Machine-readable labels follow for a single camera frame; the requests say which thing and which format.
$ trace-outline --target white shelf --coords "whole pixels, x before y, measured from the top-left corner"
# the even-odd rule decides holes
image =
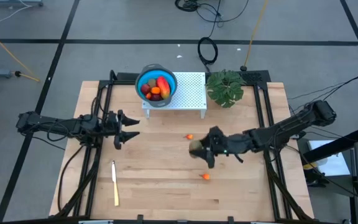
[[[155,108],[143,101],[142,109],[149,118],[150,110],[200,110],[204,118],[207,109],[204,72],[174,72],[178,86],[171,102],[163,107]]]

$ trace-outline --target green plant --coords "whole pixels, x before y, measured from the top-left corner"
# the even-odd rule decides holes
[[[241,85],[246,84],[234,71],[214,72],[206,83],[208,96],[223,108],[230,108],[241,100],[244,91]]]

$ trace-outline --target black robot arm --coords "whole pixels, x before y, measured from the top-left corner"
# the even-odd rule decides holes
[[[122,131],[122,125],[130,126],[138,123],[139,121],[127,118],[122,110],[117,113],[110,111],[105,120],[92,114],[73,119],[57,119],[30,111],[19,115],[16,128],[22,134],[45,131],[76,138],[81,145],[85,146],[92,146],[97,137],[114,136],[114,147],[121,149],[121,143],[139,134],[139,132]]]
[[[233,154],[242,162],[238,154],[260,152],[265,149],[281,149],[290,137],[311,125],[326,126],[332,124],[336,113],[326,101],[307,104],[299,113],[268,128],[243,131],[242,134],[225,136],[217,127],[209,130],[207,136],[200,140],[202,147],[190,150],[192,156],[200,157],[214,167],[214,157],[219,154]]]

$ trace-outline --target knife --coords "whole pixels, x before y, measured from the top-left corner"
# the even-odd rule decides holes
[[[116,175],[116,163],[113,161],[111,164],[111,178],[114,183],[114,205],[119,205],[118,188],[117,188],[117,175]]]

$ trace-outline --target wooden table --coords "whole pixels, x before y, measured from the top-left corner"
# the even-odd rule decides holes
[[[98,82],[83,82],[74,117],[90,112],[97,86]],[[208,169],[204,160],[189,156],[189,141],[184,138],[193,134],[195,139],[201,139],[215,125],[226,135],[258,128],[253,89],[243,89],[242,100],[229,109],[208,99],[205,119],[200,119],[199,111],[153,111],[146,119],[134,86],[113,86],[110,110],[122,109],[128,117],[140,120],[138,125],[124,127],[125,131],[140,131],[140,135],[122,145],[120,151],[114,148],[114,138],[104,140],[91,218],[133,220],[143,214],[145,220],[224,221],[233,216],[235,221],[274,221],[262,153],[240,155],[243,164],[234,156],[219,156],[215,168]],[[268,92],[275,122],[289,117],[283,83],[268,83]],[[289,145],[296,147],[296,142],[290,141]],[[68,140],[62,168],[78,148],[76,139]],[[83,149],[71,161],[65,172],[63,205],[78,186],[84,152]],[[313,217],[299,155],[290,149],[283,149],[281,155],[288,191]],[[118,207],[114,206],[112,161],[116,161]],[[209,173],[211,180],[199,176],[204,173]],[[85,213],[88,191],[85,192],[80,214]],[[285,217],[281,194],[278,201],[281,217]],[[56,213],[57,188],[50,209],[51,215]]]

